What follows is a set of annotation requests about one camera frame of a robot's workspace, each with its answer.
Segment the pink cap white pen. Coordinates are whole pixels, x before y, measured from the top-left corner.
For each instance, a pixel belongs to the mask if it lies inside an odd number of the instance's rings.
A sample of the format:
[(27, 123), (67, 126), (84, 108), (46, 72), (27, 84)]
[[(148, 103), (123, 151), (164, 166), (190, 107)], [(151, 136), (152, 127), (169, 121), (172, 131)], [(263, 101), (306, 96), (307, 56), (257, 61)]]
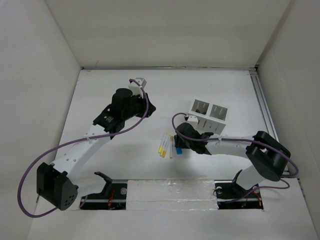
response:
[(174, 136), (170, 136), (170, 148), (169, 148), (169, 158), (173, 159), (173, 153), (174, 153)]

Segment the blue cap black marker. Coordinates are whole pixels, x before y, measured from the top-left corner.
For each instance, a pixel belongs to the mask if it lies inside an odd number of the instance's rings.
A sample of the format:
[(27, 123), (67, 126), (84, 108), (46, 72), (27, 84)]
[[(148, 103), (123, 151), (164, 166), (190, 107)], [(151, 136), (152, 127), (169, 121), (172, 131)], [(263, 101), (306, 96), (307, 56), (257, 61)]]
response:
[(177, 155), (182, 155), (183, 154), (183, 151), (182, 151), (182, 149), (180, 147), (176, 147), (175, 150), (176, 150), (176, 154)]

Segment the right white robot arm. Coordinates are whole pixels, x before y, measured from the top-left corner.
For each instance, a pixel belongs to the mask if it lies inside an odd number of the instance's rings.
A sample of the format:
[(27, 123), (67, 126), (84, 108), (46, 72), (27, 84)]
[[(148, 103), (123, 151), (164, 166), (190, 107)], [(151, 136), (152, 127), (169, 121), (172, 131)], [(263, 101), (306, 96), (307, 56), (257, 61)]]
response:
[(248, 159), (251, 165), (239, 170), (226, 187), (231, 197), (243, 197), (264, 180), (278, 182), (289, 162), (291, 153), (265, 131), (249, 139), (213, 137), (212, 132), (199, 133), (187, 122), (176, 129), (175, 145), (191, 149), (200, 155), (230, 155)]

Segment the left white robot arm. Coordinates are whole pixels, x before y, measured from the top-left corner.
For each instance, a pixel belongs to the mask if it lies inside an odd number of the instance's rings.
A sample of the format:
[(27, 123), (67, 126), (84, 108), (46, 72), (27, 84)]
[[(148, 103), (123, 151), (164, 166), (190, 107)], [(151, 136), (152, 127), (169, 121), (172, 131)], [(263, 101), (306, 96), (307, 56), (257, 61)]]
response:
[(124, 131), (125, 122), (133, 117), (150, 117), (156, 107), (148, 94), (139, 88), (134, 91), (119, 88), (109, 104), (94, 120), (84, 138), (71, 142), (71, 148), (52, 163), (42, 163), (36, 171), (36, 192), (39, 196), (64, 211), (78, 196), (97, 194), (107, 198), (111, 194), (112, 180), (96, 171), (95, 180), (77, 177), (86, 162), (106, 143)]

